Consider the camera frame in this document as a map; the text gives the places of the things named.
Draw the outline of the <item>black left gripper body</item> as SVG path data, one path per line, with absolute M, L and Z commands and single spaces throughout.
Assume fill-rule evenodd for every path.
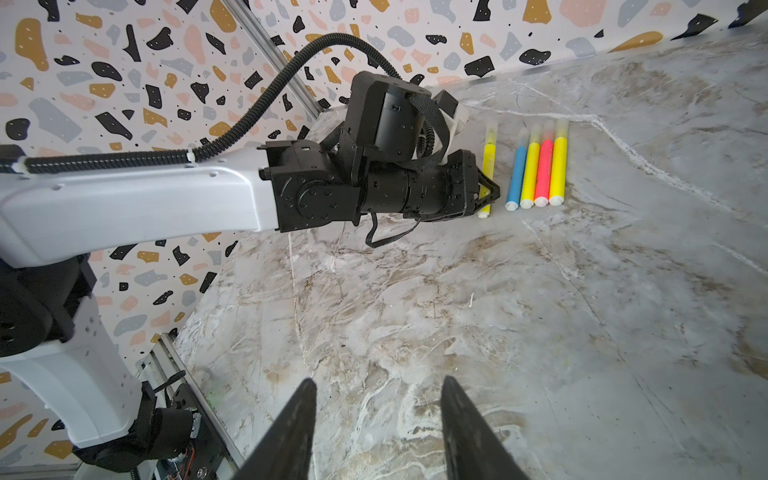
M 363 182 L 360 212 L 401 214 L 422 222 L 471 216 L 479 209 L 479 174 L 468 150 L 456 150 L 446 164 L 422 170 L 375 162 Z

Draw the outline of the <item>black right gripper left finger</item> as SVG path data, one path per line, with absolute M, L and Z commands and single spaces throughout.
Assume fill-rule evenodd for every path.
M 304 379 L 234 480 L 309 478 L 316 425 L 317 386 Z

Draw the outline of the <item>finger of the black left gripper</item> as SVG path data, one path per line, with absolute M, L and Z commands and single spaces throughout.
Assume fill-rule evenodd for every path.
M 500 187 L 481 169 L 477 169 L 479 191 L 475 201 L 475 214 L 479 218 L 490 216 L 491 205 L 500 197 Z

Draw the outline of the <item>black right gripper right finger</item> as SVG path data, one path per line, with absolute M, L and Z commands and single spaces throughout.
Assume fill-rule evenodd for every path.
M 440 408 L 448 479 L 529 479 L 453 376 L 443 381 Z

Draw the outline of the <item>blue highlighter pen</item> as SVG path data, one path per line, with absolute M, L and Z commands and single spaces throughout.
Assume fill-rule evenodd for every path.
M 520 207 L 529 136 L 529 129 L 523 127 L 519 132 L 515 144 L 516 149 L 514 152 L 512 176 L 509 182 L 509 190 L 505 202 L 505 209 L 507 211 L 515 211 Z

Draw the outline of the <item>yellow highlighter pen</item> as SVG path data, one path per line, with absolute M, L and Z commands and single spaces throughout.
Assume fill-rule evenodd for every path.
M 553 206 L 560 206 L 565 200 L 568 131 L 569 121 L 565 118 L 558 119 L 555 125 L 549 189 L 549 204 Z
M 522 183 L 520 207 L 530 209 L 534 205 L 538 163 L 542 139 L 542 125 L 534 124 L 529 135 L 526 164 Z
M 482 171 L 493 180 L 496 149 L 497 149 L 498 122 L 489 120 L 486 122 L 485 141 L 483 148 Z

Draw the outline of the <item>pink highlighter pen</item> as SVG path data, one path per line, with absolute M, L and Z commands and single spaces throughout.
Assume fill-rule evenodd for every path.
M 555 121 L 547 120 L 543 126 L 542 142 L 535 185 L 534 205 L 545 207 L 549 203 L 549 191 L 554 150 Z

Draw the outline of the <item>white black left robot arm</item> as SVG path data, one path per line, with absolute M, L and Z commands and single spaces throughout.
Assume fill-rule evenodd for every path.
M 1 178 L 1 362 L 62 420 L 85 463 L 136 474 L 149 460 L 204 457 L 211 430 L 194 404 L 156 403 L 110 340 L 89 255 L 217 230 L 290 232 L 395 213 L 417 223 L 470 216 L 499 187 L 457 150 L 408 166 L 365 158 L 345 173 L 338 150 L 277 141 L 199 162 L 37 173 L 19 158 Z

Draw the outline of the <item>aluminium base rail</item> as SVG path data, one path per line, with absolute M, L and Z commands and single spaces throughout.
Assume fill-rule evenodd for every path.
M 173 338 L 163 334 L 139 363 L 139 379 L 156 395 L 156 406 L 182 421 L 173 438 L 187 443 L 170 458 L 140 467 L 143 479 L 232 479 L 244 459 L 181 360 Z

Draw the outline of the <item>metal corner post left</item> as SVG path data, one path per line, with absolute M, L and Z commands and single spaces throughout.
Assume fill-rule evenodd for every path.
M 288 60 L 278 47 L 274 45 L 267 30 L 261 25 L 246 4 L 243 1 L 237 0 L 224 0 L 223 3 L 227 6 L 238 24 L 255 42 L 258 49 L 266 56 L 267 62 L 271 67 L 276 72 L 282 70 L 287 65 Z M 298 74 L 289 82 L 287 90 L 296 96 L 299 103 L 307 111 L 310 121 L 316 120 L 321 113 L 321 109 Z

